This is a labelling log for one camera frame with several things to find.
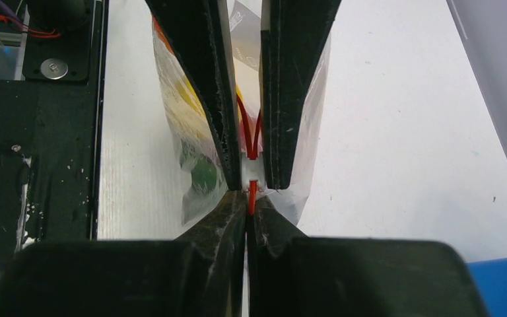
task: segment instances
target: white surface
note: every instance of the white surface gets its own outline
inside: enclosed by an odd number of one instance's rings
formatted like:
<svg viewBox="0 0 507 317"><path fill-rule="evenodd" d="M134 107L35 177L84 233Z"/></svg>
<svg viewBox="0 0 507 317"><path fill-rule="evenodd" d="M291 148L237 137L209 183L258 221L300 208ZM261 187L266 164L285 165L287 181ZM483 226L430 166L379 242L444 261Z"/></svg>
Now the white surface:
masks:
<svg viewBox="0 0 507 317"><path fill-rule="evenodd" d="M507 256L507 162L445 1L343 1L329 68L299 227ZM171 153L146 5L111 0L100 238L181 233L189 180Z"/></svg>

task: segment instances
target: plastic bag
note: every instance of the plastic bag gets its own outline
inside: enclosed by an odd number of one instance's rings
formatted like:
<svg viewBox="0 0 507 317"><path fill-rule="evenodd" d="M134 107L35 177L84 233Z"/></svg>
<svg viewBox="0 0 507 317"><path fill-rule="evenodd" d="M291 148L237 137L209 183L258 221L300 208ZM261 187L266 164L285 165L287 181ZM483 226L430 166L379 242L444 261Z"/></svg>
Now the plastic bag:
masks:
<svg viewBox="0 0 507 317"><path fill-rule="evenodd" d="M255 127L260 109L258 71L261 0L228 0L228 13L236 91L248 113L245 120L249 120L250 127ZM166 117L174 139L174 150L180 168L191 176L191 186L182 198L182 225L185 226L215 208L228 188L199 99L156 21L153 21L153 27L156 70ZM312 185L328 61L329 40L304 102L290 187L286 190L265 190L258 193L258 197L267 195L275 208L294 224L300 220ZM240 145L245 153L242 120L244 118L238 115ZM261 138L258 149L263 150Z"/></svg>

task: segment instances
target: red cable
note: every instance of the red cable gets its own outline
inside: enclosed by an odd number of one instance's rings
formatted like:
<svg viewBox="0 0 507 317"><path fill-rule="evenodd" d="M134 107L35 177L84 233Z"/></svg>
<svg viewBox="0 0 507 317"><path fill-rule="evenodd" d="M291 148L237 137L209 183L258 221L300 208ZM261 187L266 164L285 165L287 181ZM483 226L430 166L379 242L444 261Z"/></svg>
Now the red cable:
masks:
<svg viewBox="0 0 507 317"><path fill-rule="evenodd" d="M60 33L55 33L55 30L52 30L51 32L34 30L34 29L29 28L27 25L15 20L11 17L6 17L4 15L0 15L0 22L7 22L7 21L15 23L20 28L21 32L25 32L24 29L26 29L26 32L28 33L28 35L30 35L33 38L58 38L61 36Z"/></svg>
<svg viewBox="0 0 507 317"><path fill-rule="evenodd" d="M252 136L250 131L250 117L246 112L246 108L244 107L244 103L239 96L238 99L238 108L240 109L240 113L242 115L242 127L244 128L244 138L246 139L246 154L250 160L257 159L257 142L259 140L259 132L261 130L261 110L259 111L259 115L257 117L257 121L255 123L255 135L253 136L253 144L252 144ZM248 214L253 215L255 211L255 199L257 195L257 180L250 180L250 190L249 190L250 198L248 200Z"/></svg>
<svg viewBox="0 0 507 317"><path fill-rule="evenodd" d="M257 193L257 180L250 180L250 200L248 203L248 213L254 215L255 211L255 195Z"/></svg>
<svg viewBox="0 0 507 317"><path fill-rule="evenodd" d="M246 139L246 155L250 160L255 160L252 158L252 132L250 131L250 123L248 113L246 112L246 108L242 103L242 99L237 96L238 99L238 108L240 109L240 113L242 115L242 125L244 127L244 139Z"/></svg>

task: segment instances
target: wire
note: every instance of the wire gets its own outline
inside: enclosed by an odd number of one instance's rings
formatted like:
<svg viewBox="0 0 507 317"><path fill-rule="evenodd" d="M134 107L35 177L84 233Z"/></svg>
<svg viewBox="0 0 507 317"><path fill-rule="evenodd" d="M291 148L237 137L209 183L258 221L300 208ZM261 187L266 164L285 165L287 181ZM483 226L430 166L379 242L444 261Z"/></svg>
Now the wire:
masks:
<svg viewBox="0 0 507 317"><path fill-rule="evenodd" d="M242 103L242 99L239 96L236 96L238 99L238 108L240 109L240 114L242 115L242 125L244 127L244 139L246 139L246 155L250 160L255 160L252 154L252 132L250 131L250 120L248 119L248 113L246 112L246 108Z"/></svg>
<svg viewBox="0 0 507 317"><path fill-rule="evenodd" d="M244 139L246 139L246 155L250 160L257 159L257 142L259 140L259 134L261 132L261 110L259 111L259 115L257 116L257 121L255 123L255 134L253 136L253 144L252 144L252 135L250 131L250 117L246 112L246 107L244 107L244 103L240 96L236 96L238 100L238 109L240 110L240 114L242 116L242 127L244 128ZM257 195L257 180L250 180L250 189L249 189L249 200L248 200L248 214L251 216L255 211L255 200Z"/></svg>
<svg viewBox="0 0 507 317"><path fill-rule="evenodd" d="M43 38L43 39L51 39L51 38L58 38L61 36L60 33L57 33L55 30L52 30L51 32L44 32L44 31L38 31L34 30L32 28L29 28L24 23L21 23L11 17L6 17L4 15L0 15L0 22L12 22L14 25L16 25L17 30L21 33L27 33L29 36L33 38Z"/></svg>
<svg viewBox="0 0 507 317"><path fill-rule="evenodd" d="M9 8L8 5L6 5L4 2L2 2L2 0L0 0L0 8L1 10L3 10L4 13L6 13L8 16L10 16L11 18L14 18L16 19L17 21L20 22L20 19L17 17L17 15L13 12L13 10L11 10L11 8Z"/></svg>
<svg viewBox="0 0 507 317"><path fill-rule="evenodd" d="M255 211L255 195L257 193L257 180L250 180L250 198L248 201L248 213L254 215Z"/></svg>

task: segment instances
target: black metal plate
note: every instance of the black metal plate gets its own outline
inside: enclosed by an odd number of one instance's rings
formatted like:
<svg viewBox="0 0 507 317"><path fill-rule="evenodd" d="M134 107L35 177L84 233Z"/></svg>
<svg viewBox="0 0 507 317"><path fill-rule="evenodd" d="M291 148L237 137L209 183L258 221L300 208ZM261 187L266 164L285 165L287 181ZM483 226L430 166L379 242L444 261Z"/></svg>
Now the black metal plate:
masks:
<svg viewBox="0 0 507 317"><path fill-rule="evenodd" d="M263 161L267 187L289 187L304 102L341 0L265 0L261 34Z"/></svg>
<svg viewBox="0 0 507 317"><path fill-rule="evenodd" d="M68 65L68 74L58 81L84 82L88 79L94 1L85 0L85 3L88 20L76 32L69 32L54 39L27 37L26 53L22 66L22 74L27 79L49 80L40 71L42 62L49 58L60 59ZM32 21L30 21L30 27L38 29Z"/></svg>
<svg viewBox="0 0 507 317"><path fill-rule="evenodd" d="M440 242L297 238L290 267L301 316L489 315L463 260Z"/></svg>
<svg viewBox="0 0 507 317"><path fill-rule="evenodd" d="M43 242L3 272L0 316L200 316L209 264L186 242Z"/></svg>
<svg viewBox="0 0 507 317"><path fill-rule="evenodd" d="M107 6L107 1L96 2L86 85L0 81L0 269L12 258L17 230L23 226L36 240L88 240L96 235ZM13 145L21 149L14 152ZM31 159L30 169L25 158ZM24 223L19 218L26 181L30 218Z"/></svg>

